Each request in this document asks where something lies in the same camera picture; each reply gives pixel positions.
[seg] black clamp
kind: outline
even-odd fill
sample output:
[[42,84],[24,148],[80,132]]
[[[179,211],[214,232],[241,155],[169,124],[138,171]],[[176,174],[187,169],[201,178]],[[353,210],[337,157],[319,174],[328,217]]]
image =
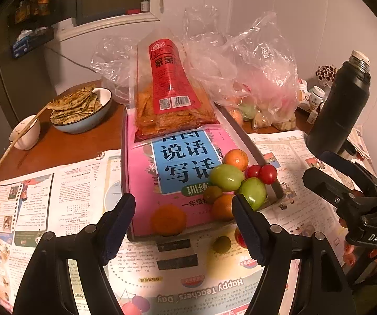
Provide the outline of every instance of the black clamp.
[[356,195],[345,185],[322,172],[309,168],[302,180],[308,189],[337,208],[337,215],[344,219],[349,233],[349,244],[365,248],[364,252],[347,273],[349,285],[353,285],[373,260],[368,255],[377,249],[377,178],[358,163],[326,151],[318,157],[321,161],[349,176],[362,191]]
[[232,212],[251,258],[264,271],[246,315],[277,315],[291,260],[300,260],[290,315],[356,314],[351,289],[323,233],[311,237],[289,234],[254,212],[243,195],[232,200]]
[[124,315],[104,266],[117,255],[135,213],[135,199],[126,193],[96,225],[56,237],[46,232],[25,270],[13,315],[79,315],[70,282],[68,259],[75,259],[92,315]]

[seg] human hand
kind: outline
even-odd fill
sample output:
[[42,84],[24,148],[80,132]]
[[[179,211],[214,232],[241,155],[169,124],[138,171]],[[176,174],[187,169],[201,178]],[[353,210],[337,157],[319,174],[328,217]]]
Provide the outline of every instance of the human hand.
[[[339,219],[339,223],[342,227],[347,228],[346,222],[343,219]],[[343,260],[349,266],[353,266],[358,259],[357,256],[353,253],[355,250],[355,247],[356,247],[355,245],[351,245],[347,242],[344,242]],[[374,249],[369,253],[370,258],[374,258],[375,256],[377,256],[377,249]]]

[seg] white wall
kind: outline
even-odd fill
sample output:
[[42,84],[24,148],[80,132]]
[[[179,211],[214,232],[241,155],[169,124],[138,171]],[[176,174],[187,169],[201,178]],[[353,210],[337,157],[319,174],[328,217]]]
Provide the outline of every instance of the white wall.
[[[201,7],[204,4],[212,4],[220,13],[219,27],[226,30],[228,27],[231,0],[164,0],[164,13],[160,21],[135,23],[105,28],[74,37],[60,43],[51,41],[47,46],[54,48],[73,61],[89,67],[91,57],[97,43],[106,35],[120,35],[141,40],[158,25],[169,27],[176,36],[181,37],[183,32],[182,18],[186,7]],[[100,76],[79,67],[58,54],[45,50],[47,69],[51,82],[58,94],[69,87],[99,79]]]
[[377,173],[377,18],[362,0],[233,0],[229,31],[246,29],[264,11],[274,10],[301,78],[319,65],[341,67],[351,51],[370,58],[370,97],[358,119]]

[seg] blue label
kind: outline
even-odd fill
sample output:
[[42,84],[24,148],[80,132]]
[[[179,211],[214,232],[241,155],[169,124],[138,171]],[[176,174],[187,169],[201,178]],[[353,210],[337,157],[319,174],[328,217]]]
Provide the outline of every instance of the blue label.
[[221,162],[203,130],[164,137],[152,143],[162,194],[181,192],[184,186],[209,181]]

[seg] white bowl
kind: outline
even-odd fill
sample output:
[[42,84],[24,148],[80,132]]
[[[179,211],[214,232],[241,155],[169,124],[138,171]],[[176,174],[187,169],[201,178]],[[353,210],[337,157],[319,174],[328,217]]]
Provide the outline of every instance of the white bowl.
[[[27,124],[35,117],[35,115],[28,116],[25,120],[22,120],[9,135],[9,141],[12,141],[18,136],[18,134],[24,129]],[[38,141],[40,136],[40,120],[37,118],[32,124],[30,130],[23,135],[14,145],[15,148],[21,150],[31,149]]]

